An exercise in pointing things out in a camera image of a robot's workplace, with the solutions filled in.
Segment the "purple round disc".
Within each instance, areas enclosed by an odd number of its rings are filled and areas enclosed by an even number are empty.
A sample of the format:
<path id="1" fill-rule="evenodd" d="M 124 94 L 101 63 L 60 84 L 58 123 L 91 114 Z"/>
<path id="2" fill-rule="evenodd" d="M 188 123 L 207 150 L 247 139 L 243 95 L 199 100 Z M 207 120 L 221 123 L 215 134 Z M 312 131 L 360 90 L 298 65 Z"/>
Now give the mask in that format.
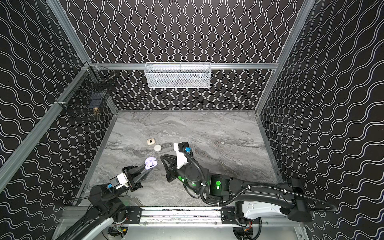
<path id="1" fill-rule="evenodd" d="M 145 160 L 145 169 L 150 170 L 158 165 L 157 159 L 155 157 L 149 157 Z"/>

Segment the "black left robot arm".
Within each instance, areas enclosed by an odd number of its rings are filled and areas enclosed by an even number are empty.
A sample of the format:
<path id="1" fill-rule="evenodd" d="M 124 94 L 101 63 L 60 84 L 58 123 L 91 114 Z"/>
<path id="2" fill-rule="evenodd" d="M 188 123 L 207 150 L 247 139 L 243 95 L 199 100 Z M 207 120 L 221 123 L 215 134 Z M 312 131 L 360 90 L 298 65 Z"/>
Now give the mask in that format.
<path id="1" fill-rule="evenodd" d="M 110 179 L 109 184 L 93 186 L 86 197 L 90 206 L 85 214 L 57 239 L 90 240 L 112 224 L 126 223 L 132 214 L 120 197 L 142 188 L 142 182 L 147 179 L 157 164 L 154 162 L 124 167 L 119 175 Z"/>

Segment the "cream earbud charging case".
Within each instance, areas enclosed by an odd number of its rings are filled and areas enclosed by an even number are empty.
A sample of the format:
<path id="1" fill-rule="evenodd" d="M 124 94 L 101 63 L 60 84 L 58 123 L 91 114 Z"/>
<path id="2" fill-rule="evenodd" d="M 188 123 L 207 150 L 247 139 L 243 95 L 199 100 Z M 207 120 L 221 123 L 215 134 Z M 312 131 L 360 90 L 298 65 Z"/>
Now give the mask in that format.
<path id="1" fill-rule="evenodd" d="M 147 144 L 150 146 L 150 145 L 154 145 L 156 143 L 156 140 L 154 138 L 152 139 L 148 139 L 147 140 Z"/>

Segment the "white round disc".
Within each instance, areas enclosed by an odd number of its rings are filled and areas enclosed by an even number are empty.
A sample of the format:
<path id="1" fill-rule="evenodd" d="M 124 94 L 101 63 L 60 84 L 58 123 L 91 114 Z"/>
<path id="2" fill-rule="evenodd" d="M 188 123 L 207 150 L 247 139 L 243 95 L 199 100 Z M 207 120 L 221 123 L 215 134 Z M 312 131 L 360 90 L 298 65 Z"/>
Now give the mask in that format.
<path id="1" fill-rule="evenodd" d="M 155 150 L 156 152 L 160 152 L 160 151 L 162 150 L 162 146 L 161 146 L 161 145 L 155 145 L 155 146 L 154 146 L 154 150 Z"/>

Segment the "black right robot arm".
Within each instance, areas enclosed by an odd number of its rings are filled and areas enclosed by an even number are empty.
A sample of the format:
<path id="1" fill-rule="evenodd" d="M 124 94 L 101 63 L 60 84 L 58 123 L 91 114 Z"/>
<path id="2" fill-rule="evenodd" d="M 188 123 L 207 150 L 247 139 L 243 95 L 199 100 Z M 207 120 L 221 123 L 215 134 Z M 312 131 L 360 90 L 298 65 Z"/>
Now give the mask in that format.
<path id="1" fill-rule="evenodd" d="M 273 184 L 249 182 L 210 173 L 192 157 L 187 157 L 186 164 L 180 168 L 174 155 L 164 154 L 161 161 L 168 182 L 179 180 L 192 198 L 201 199 L 211 207 L 222 208 L 234 203 L 240 219 L 255 220 L 277 213 L 291 221 L 309 223 L 313 220 L 312 212 L 337 210 L 330 202 L 306 195 L 298 179 Z"/>

